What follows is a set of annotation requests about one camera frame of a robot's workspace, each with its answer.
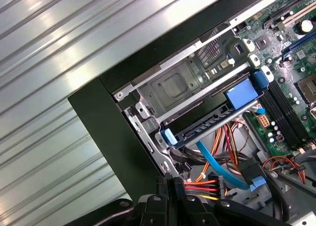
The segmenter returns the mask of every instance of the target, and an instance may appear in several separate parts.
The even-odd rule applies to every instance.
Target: metal panel
[[[0,0],[2,225],[128,197],[66,98],[214,1]]]

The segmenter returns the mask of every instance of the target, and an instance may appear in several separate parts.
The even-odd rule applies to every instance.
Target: metal bracket
[[[131,122],[133,127],[136,129],[137,134],[140,139],[143,141],[144,145],[147,147],[149,153],[155,160],[159,169],[163,174],[170,173],[173,177],[178,176],[179,173],[176,168],[173,166],[171,158],[168,155],[163,154],[159,151],[155,143],[152,141],[148,133],[146,132],[144,126],[140,122],[137,116],[130,116],[128,112],[125,112],[128,120]]]

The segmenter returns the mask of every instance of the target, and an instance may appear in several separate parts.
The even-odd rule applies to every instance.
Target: blue tab
[[[169,145],[174,146],[175,144],[178,143],[177,139],[174,137],[173,133],[171,132],[171,130],[169,128],[162,130],[161,134]]]
[[[262,71],[255,72],[252,77],[255,79],[256,86],[260,89],[265,89],[269,86],[268,78]]]
[[[237,84],[235,87],[225,92],[227,99],[231,102],[234,109],[240,109],[258,97],[249,79]]]
[[[257,114],[266,114],[266,110],[265,109],[258,109]]]
[[[251,181],[253,182],[253,184],[250,185],[251,191],[254,191],[258,187],[267,183],[266,180],[262,176],[256,177],[256,178],[252,179]]]

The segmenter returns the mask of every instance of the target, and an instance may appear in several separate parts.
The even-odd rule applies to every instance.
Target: red wire
[[[190,189],[190,190],[218,191],[218,189],[213,189],[213,188],[196,188],[196,187],[186,187],[186,189]]]
[[[205,182],[199,182],[199,183],[184,183],[184,185],[203,185],[203,184],[209,184],[209,183],[215,183],[217,182],[216,180],[210,180],[210,181],[205,181]]]

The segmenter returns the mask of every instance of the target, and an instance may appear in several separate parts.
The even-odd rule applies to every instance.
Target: metal frame
[[[153,176],[161,174],[161,170],[127,123],[111,93],[222,22],[230,19],[238,21],[239,16],[247,12],[250,6],[259,9],[262,5],[262,0],[219,0],[117,64],[69,98],[133,200],[155,190]],[[220,16],[212,16],[214,11],[220,11]]]

